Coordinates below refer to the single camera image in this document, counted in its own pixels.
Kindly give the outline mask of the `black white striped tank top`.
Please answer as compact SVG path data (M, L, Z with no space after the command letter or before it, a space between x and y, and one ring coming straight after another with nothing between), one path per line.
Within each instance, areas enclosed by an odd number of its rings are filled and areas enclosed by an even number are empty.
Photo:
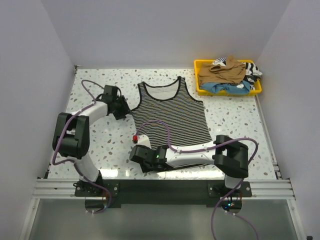
M212 141L204 103L191 96L184 77L168 85L138 85L140 101L131 110L136 131L147 135L152 149L167 144L199 145Z

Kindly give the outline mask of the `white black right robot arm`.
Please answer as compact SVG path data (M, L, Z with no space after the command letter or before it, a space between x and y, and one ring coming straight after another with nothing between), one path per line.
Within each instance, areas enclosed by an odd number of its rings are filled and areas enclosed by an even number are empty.
M241 186L237 180L249 176L249 148L226 135L216 136L215 141L189 146L161 145L151 149L148 136L134 136L136 145L129 160L138 163L142 172L166 172L213 165L224 174L223 192L235 196Z

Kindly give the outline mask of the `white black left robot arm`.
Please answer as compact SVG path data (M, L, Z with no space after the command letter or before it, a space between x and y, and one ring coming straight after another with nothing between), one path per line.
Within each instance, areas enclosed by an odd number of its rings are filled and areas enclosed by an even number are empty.
M87 182L86 191L92 196L99 196L104 190L104 184L98 180L100 171L89 154L90 126L108 115L121 120L130 113L120 88L112 85L105 85L103 93L93 97L92 103L82 109L73 113L59 113L52 141L54 153L51 164L58 166L72 163L80 180Z

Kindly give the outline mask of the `blue tank top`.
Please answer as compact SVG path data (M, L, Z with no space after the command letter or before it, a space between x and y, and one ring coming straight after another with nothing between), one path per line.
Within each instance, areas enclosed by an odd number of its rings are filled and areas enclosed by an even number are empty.
M212 94L218 94L220 91L225 91L227 94L232 95L246 95L250 93L252 86L249 82L244 80L236 85L230 83L208 82L201 85L200 89Z

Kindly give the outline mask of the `tan tank top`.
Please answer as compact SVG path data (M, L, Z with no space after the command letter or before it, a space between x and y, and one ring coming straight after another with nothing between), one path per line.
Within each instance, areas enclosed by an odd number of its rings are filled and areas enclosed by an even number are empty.
M203 63L198 72L198 84L221 83L238 85L246 75L245 65L228 56L225 62Z

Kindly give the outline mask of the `navy white striped tank top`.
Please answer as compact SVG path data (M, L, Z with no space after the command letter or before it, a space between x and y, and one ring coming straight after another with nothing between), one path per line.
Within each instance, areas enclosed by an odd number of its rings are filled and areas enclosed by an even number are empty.
M248 89L249 91L255 91L255 83L263 75L258 66L254 62L248 62L244 60L238 60L238 62L245 65L246 74L243 81L236 86L238 89Z

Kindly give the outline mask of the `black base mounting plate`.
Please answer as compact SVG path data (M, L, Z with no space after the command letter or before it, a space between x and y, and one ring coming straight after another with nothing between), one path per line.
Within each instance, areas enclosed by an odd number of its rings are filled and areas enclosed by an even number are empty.
M77 181L74 195L85 198L85 207L99 209L111 200L109 208L122 205L205 205L214 207L226 193L224 180L118 180L104 179L100 184L109 192Z

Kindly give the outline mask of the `yellow plastic bin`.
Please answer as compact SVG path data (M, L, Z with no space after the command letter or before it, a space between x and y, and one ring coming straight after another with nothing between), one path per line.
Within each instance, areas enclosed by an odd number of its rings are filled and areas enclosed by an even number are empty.
M222 79L219 74L212 73L210 68L225 67L226 57L218 59L196 59L194 61L195 84L197 94L200 96L228 96L228 97L254 97L262 92L261 77L257 65L252 60L240 60L244 66L245 75L242 81Z

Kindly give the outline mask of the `aluminium frame rail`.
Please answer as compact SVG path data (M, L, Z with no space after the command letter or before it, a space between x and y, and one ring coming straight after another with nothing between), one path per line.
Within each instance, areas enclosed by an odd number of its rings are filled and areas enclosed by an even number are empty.
M38 179L33 189L34 199L74 199L75 179ZM295 194L289 180L250 180L250 190L255 200L294 200Z

